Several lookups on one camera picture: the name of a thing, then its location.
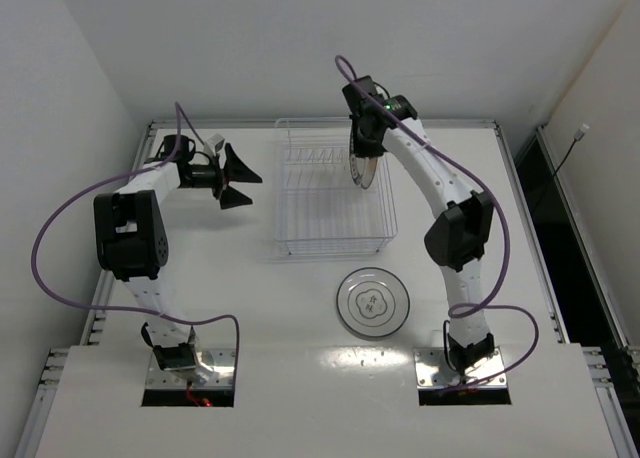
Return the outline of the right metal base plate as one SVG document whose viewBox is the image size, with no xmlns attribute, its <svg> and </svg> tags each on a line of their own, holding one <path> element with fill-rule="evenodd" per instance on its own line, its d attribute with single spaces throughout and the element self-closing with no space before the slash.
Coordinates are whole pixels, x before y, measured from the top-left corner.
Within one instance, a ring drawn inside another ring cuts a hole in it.
<svg viewBox="0 0 640 458">
<path fill-rule="evenodd" d="M 465 370 L 464 376 L 452 369 L 442 348 L 417 348 L 413 350 L 417 388 L 440 390 L 462 383 L 475 383 L 480 388 L 501 389 L 507 387 L 505 366 L 499 348 L 489 358 L 482 358 Z"/>
</svg>

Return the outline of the orange sunburst plate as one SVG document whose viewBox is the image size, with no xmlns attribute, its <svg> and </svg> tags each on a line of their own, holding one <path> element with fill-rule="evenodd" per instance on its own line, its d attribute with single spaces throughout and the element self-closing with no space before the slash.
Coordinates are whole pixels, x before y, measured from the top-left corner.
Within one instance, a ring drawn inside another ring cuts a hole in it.
<svg viewBox="0 0 640 458">
<path fill-rule="evenodd" d="M 378 157 L 364 159 L 364 171 L 360 183 L 362 189 L 369 189 L 373 184 L 378 168 L 378 161 Z"/>
</svg>

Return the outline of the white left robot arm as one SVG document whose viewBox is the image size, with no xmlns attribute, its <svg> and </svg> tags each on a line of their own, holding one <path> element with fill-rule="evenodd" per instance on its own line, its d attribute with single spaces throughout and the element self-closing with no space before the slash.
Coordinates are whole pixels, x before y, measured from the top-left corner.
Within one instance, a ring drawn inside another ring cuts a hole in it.
<svg viewBox="0 0 640 458">
<path fill-rule="evenodd" d="M 148 319 L 141 334 L 158 367 L 191 384 L 214 376 L 213 356 L 198 343 L 195 327 L 184 317 L 163 268 L 169 241 L 160 205 L 179 188 L 208 189 L 227 210 L 252 200 L 234 183 L 262 179 L 219 135 L 197 149 L 192 139 L 165 137 L 161 155 L 148 161 L 128 184 L 93 201 L 98 261 L 124 283 Z"/>
</svg>

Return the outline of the dark green ring plate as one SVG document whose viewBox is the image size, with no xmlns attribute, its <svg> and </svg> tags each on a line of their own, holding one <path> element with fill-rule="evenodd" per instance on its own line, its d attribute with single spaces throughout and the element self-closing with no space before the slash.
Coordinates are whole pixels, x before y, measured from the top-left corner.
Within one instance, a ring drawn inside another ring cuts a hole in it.
<svg viewBox="0 0 640 458">
<path fill-rule="evenodd" d="M 351 174 L 351 179 L 356 186 L 360 186 L 362 183 L 362 172 L 359 168 L 359 158 L 355 153 L 355 135 L 356 132 L 354 128 L 350 130 L 349 136 L 349 170 Z"/>
</svg>

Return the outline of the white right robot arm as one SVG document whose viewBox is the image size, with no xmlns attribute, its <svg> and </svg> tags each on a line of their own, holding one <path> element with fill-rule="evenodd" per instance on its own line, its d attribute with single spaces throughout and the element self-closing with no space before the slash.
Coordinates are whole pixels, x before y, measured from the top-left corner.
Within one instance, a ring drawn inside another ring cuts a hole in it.
<svg viewBox="0 0 640 458">
<path fill-rule="evenodd" d="M 440 267 L 451 308 L 480 301 L 481 258 L 489 239 L 494 204 L 475 190 L 425 136 L 417 112 L 401 95 L 386 98 L 369 76 L 342 89 L 350 111 L 349 160 L 352 180 L 368 188 L 377 160 L 390 153 L 400 162 L 427 200 L 434 223 L 424 245 Z"/>
</svg>

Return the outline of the metal base plate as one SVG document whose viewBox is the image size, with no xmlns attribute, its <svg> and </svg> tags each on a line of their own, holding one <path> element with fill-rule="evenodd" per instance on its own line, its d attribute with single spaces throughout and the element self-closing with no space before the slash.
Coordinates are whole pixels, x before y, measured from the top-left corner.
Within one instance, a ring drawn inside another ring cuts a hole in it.
<svg viewBox="0 0 640 458">
<path fill-rule="evenodd" d="M 480 388 L 501 389 L 507 387 L 505 366 L 499 348 L 489 358 L 482 358 L 465 370 L 464 376 L 452 369 L 442 348 L 417 348 L 413 350 L 417 388 L 440 390 L 462 383 L 475 383 Z"/>
<path fill-rule="evenodd" d="M 162 370 L 151 355 L 145 389 L 176 391 L 190 383 L 195 391 L 229 391 L 234 388 L 236 351 L 231 348 L 201 349 L 194 368 Z"/>
</svg>

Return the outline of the white plate green rim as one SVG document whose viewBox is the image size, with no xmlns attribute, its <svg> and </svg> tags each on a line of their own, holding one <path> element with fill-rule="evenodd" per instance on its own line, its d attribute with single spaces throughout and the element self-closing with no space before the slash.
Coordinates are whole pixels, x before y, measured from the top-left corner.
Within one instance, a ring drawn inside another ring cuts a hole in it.
<svg viewBox="0 0 640 458">
<path fill-rule="evenodd" d="M 340 322 L 350 333 L 366 340 L 381 340 L 405 325 L 411 299 L 396 274 L 379 267 L 364 267 L 341 281 L 335 306 Z"/>
</svg>

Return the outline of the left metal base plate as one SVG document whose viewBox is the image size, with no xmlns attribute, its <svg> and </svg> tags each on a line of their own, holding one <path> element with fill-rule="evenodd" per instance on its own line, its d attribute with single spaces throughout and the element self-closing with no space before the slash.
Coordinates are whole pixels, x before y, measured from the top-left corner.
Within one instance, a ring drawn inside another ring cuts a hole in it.
<svg viewBox="0 0 640 458">
<path fill-rule="evenodd" d="M 195 391 L 229 391 L 234 388 L 236 351 L 231 348 L 201 349 L 194 368 L 162 370 L 151 355 L 145 389 L 176 391 L 190 383 Z"/>
</svg>

